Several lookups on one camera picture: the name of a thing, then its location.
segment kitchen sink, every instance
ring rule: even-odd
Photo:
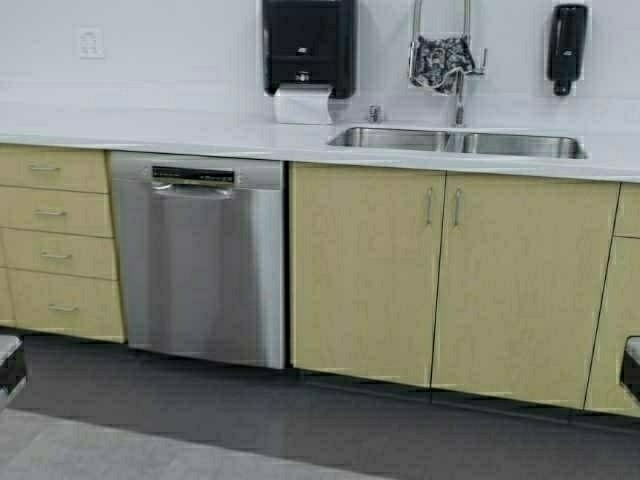
[[[573,138],[494,133],[465,135],[463,152],[552,158],[585,158],[586,156],[580,142]]]
[[[451,133],[439,130],[357,127],[342,132],[331,140],[329,145],[518,157],[586,158],[580,142],[573,138],[504,133]]]
[[[448,132],[441,131],[350,128],[331,140],[329,145],[444,152],[450,136]]]

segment cabinet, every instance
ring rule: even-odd
[[[11,271],[18,324],[27,330],[122,341],[117,283]]]
[[[582,408],[618,189],[447,178],[434,388]]]
[[[616,235],[640,238],[640,185],[622,185]]]
[[[0,323],[123,342],[104,152],[0,145]]]
[[[640,336],[640,240],[616,238],[598,327],[585,409],[640,417],[640,403],[620,382],[629,337]]]
[[[425,171],[291,168],[295,367],[428,385],[444,183]]]

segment white wall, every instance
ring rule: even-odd
[[[359,0],[359,79],[341,118],[371,103],[392,120],[442,125],[451,100],[406,80],[412,0]],[[584,79],[558,99],[544,77],[555,0],[473,0],[474,46],[490,50],[473,79],[475,126],[640,130],[640,4],[590,0]],[[270,116],[263,94],[259,0],[0,0],[0,101]],[[460,28],[463,0],[425,0],[423,30]],[[80,60],[74,26],[104,29],[104,60]]]

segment pull-down faucet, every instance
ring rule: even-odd
[[[419,41],[418,38],[420,36],[420,26],[422,23],[422,2],[423,0],[415,0],[413,5],[413,24],[411,31],[411,51],[409,58],[409,79],[411,82],[420,86],[420,84],[415,80],[416,77],[416,55],[418,52]],[[463,27],[463,38],[471,48],[471,0],[464,0],[464,27]],[[480,68],[476,68],[474,71],[467,75],[484,75],[485,69],[487,66],[487,49],[485,48],[483,51],[482,57],[482,66]],[[456,111],[455,111],[455,119],[453,122],[453,126],[455,128],[463,128],[465,127],[464,121],[464,99],[465,99],[465,81],[466,75],[464,73],[458,73],[456,78]]]

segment cabinet handle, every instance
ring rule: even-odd
[[[60,167],[47,167],[44,165],[29,165],[29,170],[32,172],[59,172]]]
[[[460,225],[460,204],[462,203],[462,190],[456,190],[456,209],[453,212],[453,226]]]
[[[427,225],[431,225],[431,207],[433,206],[433,188],[430,188],[427,192]]]
[[[40,252],[42,258],[49,258],[51,260],[71,260],[72,255],[54,255],[53,253]]]
[[[68,305],[56,305],[55,303],[49,304],[49,310],[52,312],[73,313],[78,311],[78,307],[71,307]]]
[[[67,215],[67,212],[65,212],[64,210],[44,210],[38,208],[35,211],[35,214],[39,217],[64,217]]]

